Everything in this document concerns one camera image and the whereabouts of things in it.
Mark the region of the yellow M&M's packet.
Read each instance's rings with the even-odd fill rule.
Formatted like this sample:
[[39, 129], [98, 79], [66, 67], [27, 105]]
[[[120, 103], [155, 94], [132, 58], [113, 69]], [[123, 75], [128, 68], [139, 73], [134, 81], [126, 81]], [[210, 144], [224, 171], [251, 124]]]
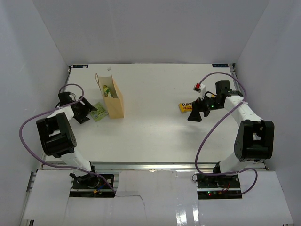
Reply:
[[178, 104], [181, 113], [187, 113], [192, 111], [192, 102], [190, 103], [179, 103]]

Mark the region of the green Fox's candy bag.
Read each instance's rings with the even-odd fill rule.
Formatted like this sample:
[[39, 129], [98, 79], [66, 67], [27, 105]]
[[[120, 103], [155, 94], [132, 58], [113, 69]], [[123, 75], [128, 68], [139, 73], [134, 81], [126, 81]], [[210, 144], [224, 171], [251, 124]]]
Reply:
[[116, 89], [114, 86], [109, 87], [107, 85], [103, 85], [103, 92], [105, 97], [110, 97], [110, 98], [118, 98]]

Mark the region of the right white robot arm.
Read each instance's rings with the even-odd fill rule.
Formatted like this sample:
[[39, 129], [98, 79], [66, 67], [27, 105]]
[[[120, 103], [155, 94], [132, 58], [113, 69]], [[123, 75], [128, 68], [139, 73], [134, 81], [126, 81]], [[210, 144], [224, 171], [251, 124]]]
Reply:
[[194, 90], [201, 96], [192, 102], [192, 111], [188, 121], [200, 122], [201, 113], [205, 117], [213, 110], [226, 109], [226, 116], [232, 116], [238, 124], [238, 132], [234, 142], [234, 151], [212, 172], [212, 181], [216, 187], [222, 188], [229, 183], [228, 174], [242, 171], [250, 161], [270, 159], [273, 152], [275, 126], [272, 121], [263, 120], [244, 101], [243, 94], [230, 88], [228, 80], [215, 84], [216, 94], [208, 97], [203, 84], [197, 83]]

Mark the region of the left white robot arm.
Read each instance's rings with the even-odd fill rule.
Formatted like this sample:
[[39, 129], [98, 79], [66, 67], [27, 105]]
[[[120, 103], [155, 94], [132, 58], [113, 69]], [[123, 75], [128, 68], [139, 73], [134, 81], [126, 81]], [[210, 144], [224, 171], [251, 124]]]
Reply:
[[78, 183], [94, 188], [99, 184], [99, 176], [95, 173], [93, 164], [86, 160], [77, 150], [77, 141], [69, 121], [75, 119], [79, 124], [89, 120], [92, 106], [83, 96], [76, 101], [74, 93], [62, 92], [58, 94], [60, 102], [58, 110], [44, 119], [36, 121], [41, 145], [47, 156], [62, 160], [70, 167], [74, 167], [70, 174]]

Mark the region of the brown paper bag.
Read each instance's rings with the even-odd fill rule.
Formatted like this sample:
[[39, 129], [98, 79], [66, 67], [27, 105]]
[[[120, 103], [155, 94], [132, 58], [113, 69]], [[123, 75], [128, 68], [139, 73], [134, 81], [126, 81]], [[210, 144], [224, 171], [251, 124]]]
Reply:
[[111, 119], [125, 117], [123, 95], [112, 76], [101, 77], [95, 74], [96, 83], [100, 89], [103, 100]]

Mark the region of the aluminium table rail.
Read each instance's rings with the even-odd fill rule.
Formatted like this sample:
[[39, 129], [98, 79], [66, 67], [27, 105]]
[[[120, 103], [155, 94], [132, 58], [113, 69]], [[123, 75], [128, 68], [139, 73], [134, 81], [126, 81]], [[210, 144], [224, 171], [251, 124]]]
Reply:
[[[97, 171], [110, 171], [110, 170], [176, 170], [176, 171], [195, 171], [195, 163], [167, 163], [167, 162], [93, 162], [92, 163]], [[212, 172], [215, 167], [215, 162], [205, 162], [198, 164], [198, 168], [202, 172]], [[247, 167], [255, 168], [259, 171], [267, 171], [263, 162], [252, 163]], [[47, 165], [42, 165], [43, 170], [55, 169]]]

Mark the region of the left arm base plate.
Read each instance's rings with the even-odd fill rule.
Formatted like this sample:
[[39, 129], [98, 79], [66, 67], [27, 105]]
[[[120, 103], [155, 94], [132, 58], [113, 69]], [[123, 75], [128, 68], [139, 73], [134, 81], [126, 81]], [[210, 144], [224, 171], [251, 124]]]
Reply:
[[69, 197], [73, 198], [113, 198], [115, 193], [99, 177], [92, 178], [84, 183], [73, 179]]

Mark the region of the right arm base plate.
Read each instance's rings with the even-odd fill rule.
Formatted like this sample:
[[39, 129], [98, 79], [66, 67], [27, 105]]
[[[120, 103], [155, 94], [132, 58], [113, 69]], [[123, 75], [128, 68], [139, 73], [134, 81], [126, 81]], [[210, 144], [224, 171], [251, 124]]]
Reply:
[[242, 199], [238, 175], [205, 176], [194, 174], [199, 200]]

